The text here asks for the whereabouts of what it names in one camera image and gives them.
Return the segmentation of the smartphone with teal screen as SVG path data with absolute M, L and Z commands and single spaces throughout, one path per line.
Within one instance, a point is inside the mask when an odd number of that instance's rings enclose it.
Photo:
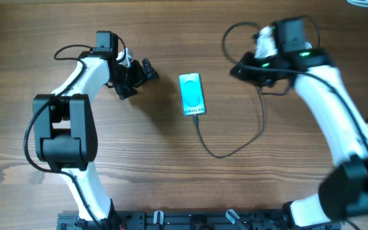
M 206 106 L 199 73 L 183 74 L 178 77 L 178 80 L 183 114 L 185 116 L 204 114 Z

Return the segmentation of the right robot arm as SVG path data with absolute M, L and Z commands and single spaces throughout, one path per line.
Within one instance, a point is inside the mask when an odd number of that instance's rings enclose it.
M 289 228 L 308 229 L 368 214 L 368 125 L 348 95 L 339 69 L 322 47 L 312 47 L 300 17 L 258 27 L 256 49 L 232 76 L 272 87 L 279 80 L 307 104 L 330 148 L 334 170 L 309 197 L 288 202 Z

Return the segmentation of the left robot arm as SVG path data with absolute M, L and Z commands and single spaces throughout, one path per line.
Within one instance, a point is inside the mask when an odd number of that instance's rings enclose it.
M 117 34 L 97 31 L 95 46 L 83 46 L 69 78 L 53 92 L 34 97 L 33 117 L 24 135 L 27 161 L 41 169 L 29 154 L 29 135 L 34 134 L 36 156 L 48 164 L 45 172 L 64 178 L 79 218 L 100 227 L 109 227 L 116 215 L 95 168 L 98 136 L 91 104 L 104 86 L 124 100 L 145 82 L 159 78 L 148 59 L 133 59 L 126 47 L 119 50 L 123 44 Z

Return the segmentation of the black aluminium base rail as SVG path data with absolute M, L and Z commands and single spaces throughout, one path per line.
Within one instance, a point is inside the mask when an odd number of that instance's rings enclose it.
M 224 212 L 119 211 L 119 219 L 110 229 L 292 229 L 282 210 L 237 211 L 238 220 L 231 221 Z

